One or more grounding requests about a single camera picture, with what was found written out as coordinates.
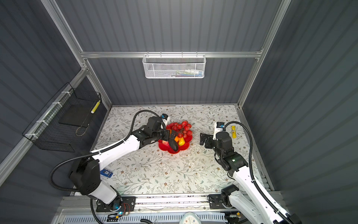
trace metal beam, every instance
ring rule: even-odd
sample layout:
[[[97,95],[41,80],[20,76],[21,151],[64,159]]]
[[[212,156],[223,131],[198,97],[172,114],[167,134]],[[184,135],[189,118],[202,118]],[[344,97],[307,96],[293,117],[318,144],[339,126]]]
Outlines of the metal beam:
[[[76,88],[86,77],[88,70],[86,67],[82,68],[77,75],[72,79],[70,85],[67,85],[62,93],[58,95],[58,97],[54,100],[54,102],[59,102],[65,94],[66,91],[73,88]],[[43,120],[50,111],[55,107],[55,104],[51,104],[47,110],[42,114],[39,120]],[[28,133],[33,133],[39,126],[39,122],[36,122],[29,130]],[[23,137],[19,143],[12,149],[8,156],[1,162],[0,164],[0,186],[4,183],[6,178],[11,174],[11,172],[15,169],[16,165],[20,162],[20,160],[24,157],[27,151],[32,146],[32,142],[27,138]]]
[[[262,66],[263,61],[265,60],[265,57],[267,55],[268,50],[270,49],[270,46],[275,38],[275,35],[277,33],[277,30],[279,29],[279,26],[282,22],[282,19],[284,18],[286,11],[291,3],[291,0],[282,0],[279,9],[277,10],[277,13],[275,15],[275,18],[271,24],[271,27],[268,31],[268,34],[266,36],[266,39],[262,46],[262,52],[261,57],[256,61],[256,63],[253,65],[253,68],[251,70],[251,73],[246,81],[245,87],[242,90],[242,93],[240,95],[239,101],[237,104],[241,108],[247,98],[247,95],[252,87],[253,82],[255,81],[255,78],[260,71],[260,68]]]
[[[96,52],[80,53],[83,58],[142,58],[150,57],[202,57],[206,58],[260,58],[261,52]]]
[[[244,111],[242,110],[242,108],[236,108],[237,111],[237,115],[239,116],[239,120],[240,122],[245,125],[245,127],[248,129],[248,131],[250,132],[251,136],[252,136],[252,156],[254,157],[255,161],[256,161],[256,165],[257,165],[257,169],[259,172],[262,173],[262,175],[264,175],[266,177],[267,183],[268,183],[268,187],[270,188],[271,191],[274,191],[275,188],[271,182],[271,179],[268,175],[268,172],[266,170],[265,164],[263,163],[261,154],[258,150],[255,138],[251,132],[250,126],[247,122],[247,119],[245,117]]]
[[[76,58],[77,62],[81,65],[81,67],[86,66],[90,70],[91,73],[88,74],[88,79],[90,80],[93,88],[95,91],[99,92],[102,97],[102,102],[104,106],[109,110],[112,106],[112,103],[102,87],[96,73],[92,69],[90,63],[86,61],[82,56],[81,52],[83,51],[79,42],[77,41],[74,33],[72,32],[70,26],[68,25],[65,17],[63,16],[60,8],[58,7],[55,0],[41,0],[42,4],[46,8],[48,14],[51,16],[53,22],[57,26],[58,30],[62,34],[62,37],[65,39],[67,45],[71,49],[74,57]]]
[[[60,8],[58,7],[55,0],[41,0],[42,4],[44,5],[45,9],[47,10],[48,14],[51,16],[53,22],[57,26],[58,30],[62,34],[63,38],[65,39],[67,45],[71,49],[74,57],[76,58],[77,62],[81,65],[84,65],[84,60],[80,55],[82,52],[82,48],[79,45],[77,39],[74,37],[74,34],[69,27],[65,17],[63,16]]]

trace floral tablecloth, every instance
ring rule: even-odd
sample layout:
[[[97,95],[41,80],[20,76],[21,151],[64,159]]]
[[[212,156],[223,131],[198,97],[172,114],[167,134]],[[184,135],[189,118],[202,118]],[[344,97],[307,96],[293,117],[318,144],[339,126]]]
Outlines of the floral tablecloth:
[[[112,171],[113,176],[101,176],[104,182],[123,195],[220,192],[232,183],[227,172],[214,160],[214,151],[200,146],[199,140],[200,132],[213,134],[215,121],[239,121],[234,105],[113,107],[95,149],[126,136],[134,114],[143,109],[159,115],[165,113],[170,116],[170,122],[188,120],[194,133],[189,149],[172,155],[161,151],[158,143],[145,146],[108,165],[106,169]],[[146,124],[150,116],[153,114],[139,114],[134,130]],[[249,145],[239,125],[236,125],[236,133],[233,146],[247,160]],[[252,161],[254,174],[261,181],[255,160]]]

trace yellow bottle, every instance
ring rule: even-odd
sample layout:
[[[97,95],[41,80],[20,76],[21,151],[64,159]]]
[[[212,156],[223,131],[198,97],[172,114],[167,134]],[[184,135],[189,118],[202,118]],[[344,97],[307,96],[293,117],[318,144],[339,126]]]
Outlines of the yellow bottle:
[[[235,128],[235,126],[231,126],[231,133],[232,133],[232,138],[236,138],[236,128]]]
[[[184,145],[185,144],[184,138],[180,138],[178,143],[179,143],[179,146]]]

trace yellow glue stick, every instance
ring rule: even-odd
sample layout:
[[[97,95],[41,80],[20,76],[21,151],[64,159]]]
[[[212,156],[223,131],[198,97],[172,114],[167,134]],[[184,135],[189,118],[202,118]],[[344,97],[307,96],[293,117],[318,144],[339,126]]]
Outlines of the yellow glue stick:
[[[231,126],[232,138],[236,138],[236,129],[235,126]]]

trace gray wall panel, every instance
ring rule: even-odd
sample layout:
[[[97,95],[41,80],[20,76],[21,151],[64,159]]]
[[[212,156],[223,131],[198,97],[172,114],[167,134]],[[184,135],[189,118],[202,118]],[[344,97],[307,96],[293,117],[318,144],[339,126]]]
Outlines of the gray wall panel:
[[[263,161],[304,223],[355,222],[358,2],[293,1],[244,104]]]
[[[0,2],[0,35],[2,161],[80,67],[39,1]]]
[[[84,51],[257,51],[280,1],[57,3]]]
[[[0,161],[22,138],[27,125],[80,70],[60,32],[40,1],[0,1]],[[85,78],[78,88],[93,90]],[[1,223],[51,222],[63,196],[48,183],[55,164],[88,152],[102,124],[101,104],[93,118],[83,151],[39,150],[32,146],[0,187]],[[70,164],[59,169],[55,182],[72,187]]]
[[[114,105],[237,103],[255,61],[208,58],[205,77],[149,79],[141,59],[90,59]]]

